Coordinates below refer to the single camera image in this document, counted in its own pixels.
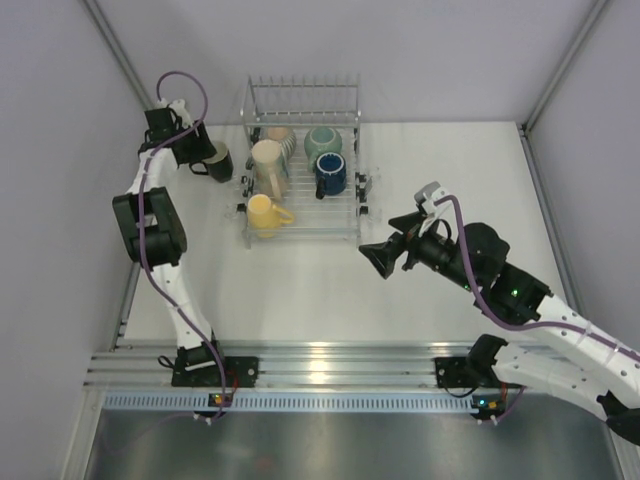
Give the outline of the black mug cream interior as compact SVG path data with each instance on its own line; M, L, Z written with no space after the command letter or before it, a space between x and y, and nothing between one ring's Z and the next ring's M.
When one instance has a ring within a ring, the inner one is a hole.
M232 179L234 164L231 153L224 142L214 140L207 156L189 165L195 175L208 176L218 183Z

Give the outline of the dark blue mug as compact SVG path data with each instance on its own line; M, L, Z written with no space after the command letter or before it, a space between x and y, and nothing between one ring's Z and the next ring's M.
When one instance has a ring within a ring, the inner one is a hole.
M344 157L327 152L320 155L315 165L316 192L318 200L341 194L347 185L347 169Z

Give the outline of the tall cream painted mug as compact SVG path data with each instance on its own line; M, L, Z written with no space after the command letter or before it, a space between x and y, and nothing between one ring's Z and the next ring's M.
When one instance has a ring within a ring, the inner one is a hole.
M289 174L280 143L260 140L252 147L251 157L260 192L282 201L289 188Z

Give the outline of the green ceramic mug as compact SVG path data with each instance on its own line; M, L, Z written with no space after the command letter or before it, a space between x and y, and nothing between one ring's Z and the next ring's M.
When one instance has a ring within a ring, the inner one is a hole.
M304 139L304 149L309 161L316 160L324 153L340 154L343 139L333 127L320 126L310 129Z

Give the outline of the cream ribbed cup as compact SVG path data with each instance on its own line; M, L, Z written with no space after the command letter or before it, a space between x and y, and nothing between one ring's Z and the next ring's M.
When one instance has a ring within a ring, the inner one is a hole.
M278 142L286 160L295 153L297 137L290 127L268 127L264 130L262 138Z

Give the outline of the yellow cream cup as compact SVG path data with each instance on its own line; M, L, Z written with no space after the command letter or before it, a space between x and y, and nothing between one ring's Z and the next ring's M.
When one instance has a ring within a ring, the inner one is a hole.
M259 238L272 238L282 225L295 221L292 212L275 204L265 194L256 194L249 199L247 216L250 228Z

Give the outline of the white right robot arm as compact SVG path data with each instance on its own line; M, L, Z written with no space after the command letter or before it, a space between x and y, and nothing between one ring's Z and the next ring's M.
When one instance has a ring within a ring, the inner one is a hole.
M519 384L572 403L632 444L639 442L639 353L569 307L528 272L507 262L510 246L484 223L440 235L440 219L412 213L390 220L384 242L359 246L383 278L400 256L404 270L421 264L471 292L497 326L531 336L563 356L558 362L483 334L466 357L476 384Z

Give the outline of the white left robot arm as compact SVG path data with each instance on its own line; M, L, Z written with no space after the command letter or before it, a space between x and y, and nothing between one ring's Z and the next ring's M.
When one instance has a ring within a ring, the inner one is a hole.
M141 266L169 311L177 337L175 370L193 372L204 384L215 386L226 378L228 363L181 262L187 251L186 232L169 193L180 166L196 163L215 149L182 100L162 100L144 115L148 129L138 152L138 171L126 193L113 198L112 208L127 254Z

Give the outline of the clear acrylic dish rack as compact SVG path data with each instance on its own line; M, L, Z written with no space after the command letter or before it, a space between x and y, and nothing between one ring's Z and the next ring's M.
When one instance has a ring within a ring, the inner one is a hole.
M240 116L250 147L268 127L290 127L297 137L295 153L287 160L289 188L276 203L291 211L295 221L284 225L272 238L259 238L249 225L245 242L253 240L348 240L362 241L363 226L371 218L370 191L374 174L360 160L361 78L358 74L251 75ZM318 200L315 175L304 149L307 132L315 127L333 127L343 139L341 155L346 160L347 185L339 195Z

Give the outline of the aluminium mounting rail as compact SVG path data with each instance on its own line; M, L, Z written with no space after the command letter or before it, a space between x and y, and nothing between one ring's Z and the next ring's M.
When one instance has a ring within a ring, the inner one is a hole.
M229 356L258 359L256 387L267 390L400 390L436 388L434 359L463 356L470 342L247 342L222 345ZM91 356L87 388L159 390L171 373L157 358L176 356L170 341L123 341Z

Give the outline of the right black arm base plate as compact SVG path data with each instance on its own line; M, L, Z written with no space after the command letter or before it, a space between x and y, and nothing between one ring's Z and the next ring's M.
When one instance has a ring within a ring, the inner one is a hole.
M436 383L440 389L472 390L477 381L468 373L464 356L436 357L434 359Z

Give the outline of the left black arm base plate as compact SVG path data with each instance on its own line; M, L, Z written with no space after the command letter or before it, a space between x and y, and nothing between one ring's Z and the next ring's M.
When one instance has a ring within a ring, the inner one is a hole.
M224 370L225 386L252 388L259 372L259 358L256 356L225 356L219 353L222 366L204 345L199 348L177 351L172 368L172 387L204 388L221 387L221 370Z

